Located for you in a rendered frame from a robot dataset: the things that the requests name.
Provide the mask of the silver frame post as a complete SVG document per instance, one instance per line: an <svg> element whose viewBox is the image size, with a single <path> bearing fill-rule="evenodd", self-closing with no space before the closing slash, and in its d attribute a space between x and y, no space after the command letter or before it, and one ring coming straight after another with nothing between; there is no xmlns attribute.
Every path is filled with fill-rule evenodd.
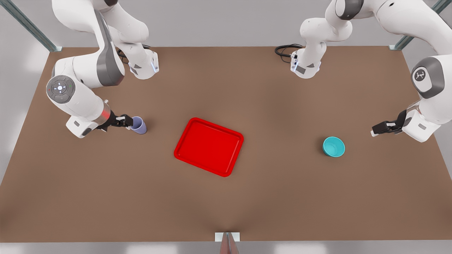
<svg viewBox="0 0 452 254"><path fill-rule="evenodd" d="M0 5L48 51L51 53L62 51L63 47L56 46L11 0L0 0Z"/></svg>
<svg viewBox="0 0 452 254"><path fill-rule="evenodd" d="M240 241L239 232L216 232L215 242L220 242L220 254L239 254L236 242Z"/></svg>
<svg viewBox="0 0 452 254"><path fill-rule="evenodd" d="M396 0L399 4L397 20L391 27L395 27L394 34L403 37L390 50L404 49L414 38L427 42L438 55L452 54L452 28L440 16L440 13L452 0L438 0L429 11L420 4L422 0Z"/></svg>

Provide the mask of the red rectangular tray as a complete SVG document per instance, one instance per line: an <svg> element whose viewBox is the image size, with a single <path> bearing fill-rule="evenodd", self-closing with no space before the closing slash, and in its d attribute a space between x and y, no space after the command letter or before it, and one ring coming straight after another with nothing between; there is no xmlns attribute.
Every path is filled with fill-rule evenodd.
<svg viewBox="0 0 452 254"><path fill-rule="evenodd" d="M174 157L221 177L228 177L242 148L241 133L191 118L174 150Z"/></svg>

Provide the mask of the teal bowl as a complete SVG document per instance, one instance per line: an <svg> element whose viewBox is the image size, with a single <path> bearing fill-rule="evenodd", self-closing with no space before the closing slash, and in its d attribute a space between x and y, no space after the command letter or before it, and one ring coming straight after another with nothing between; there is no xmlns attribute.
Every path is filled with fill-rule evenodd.
<svg viewBox="0 0 452 254"><path fill-rule="evenodd" d="M344 142L337 137L327 137L323 141L323 152L329 157L341 157L345 153Z"/></svg>

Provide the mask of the lavender cup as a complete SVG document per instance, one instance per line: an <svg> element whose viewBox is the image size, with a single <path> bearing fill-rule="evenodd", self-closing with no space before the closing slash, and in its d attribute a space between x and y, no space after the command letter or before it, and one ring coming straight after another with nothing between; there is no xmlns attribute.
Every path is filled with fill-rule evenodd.
<svg viewBox="0 0 452 254"><path fill-rule="evenodd" d="M145 134L147 132L147 127L141 117L132 117L132 120L131 130L138 134Z"/></svg>

